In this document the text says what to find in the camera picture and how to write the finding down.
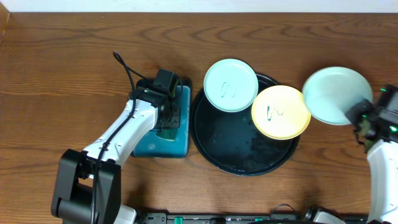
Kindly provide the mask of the green yellow sponge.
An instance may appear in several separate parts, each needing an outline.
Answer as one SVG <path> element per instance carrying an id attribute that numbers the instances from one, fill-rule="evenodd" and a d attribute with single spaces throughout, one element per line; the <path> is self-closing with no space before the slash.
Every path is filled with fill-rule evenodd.
<path id="1" fill-rule="evenodd" d="M 175 141 L 177 138 L 177 130 L 176 129 L 161 129 L 157 131 L 155 134 L 158 138 L 161 138 L 165 141 Z"/>

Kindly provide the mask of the light blue plate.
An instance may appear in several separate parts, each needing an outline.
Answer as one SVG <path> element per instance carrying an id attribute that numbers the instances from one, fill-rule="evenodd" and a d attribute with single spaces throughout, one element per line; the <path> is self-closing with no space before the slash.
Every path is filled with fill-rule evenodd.
<path id="1" fill-rule="evenodd" d="M 305 82 L 303 99 L 317 120 L 332 125 L 348 125 L 345 113 L 362 100 L 373 101 L 368 81 L 358 72 L 345 67 L 327 67 Z"/>

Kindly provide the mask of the yellow plate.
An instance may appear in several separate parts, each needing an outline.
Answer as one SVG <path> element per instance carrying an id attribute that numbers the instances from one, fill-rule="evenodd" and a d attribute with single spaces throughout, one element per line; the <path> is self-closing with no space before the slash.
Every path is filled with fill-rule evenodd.
<path id="1" fill-rule="evenodd" d="M 262 90 L 251 107 L 255 127 L 276 140 L 292 139 L 308 127 L 311 114 L 297 89 L 276 85 Z"/>

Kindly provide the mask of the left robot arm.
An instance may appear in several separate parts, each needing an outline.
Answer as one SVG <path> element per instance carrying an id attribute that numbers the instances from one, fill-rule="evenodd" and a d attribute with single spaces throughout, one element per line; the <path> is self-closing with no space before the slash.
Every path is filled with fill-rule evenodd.
<path id="1" fill-rule="evenodd" d="M 121 169 L 138 151 L 140 157 L 183 158 L 188 152 L 190 90 L 183 88 L 174 107 L 182 115 L 179 128 L 167 137 L 154 131 L 157 108 L 129 100 L 119 118 L 81 152 L 60 158 L 51 214 L 64 223 L 134 223 L 137 212 L 121 203 Z"/>

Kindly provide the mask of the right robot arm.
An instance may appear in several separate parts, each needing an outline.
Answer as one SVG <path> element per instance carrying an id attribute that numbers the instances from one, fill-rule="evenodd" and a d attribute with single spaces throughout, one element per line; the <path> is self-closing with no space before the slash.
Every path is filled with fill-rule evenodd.
<path id="1" fill-rule="evenodd" d="M 397 223 L 397 93 L 375 105 L 363 100 L 346 113 L 371 170 L 369 223 Z"/>

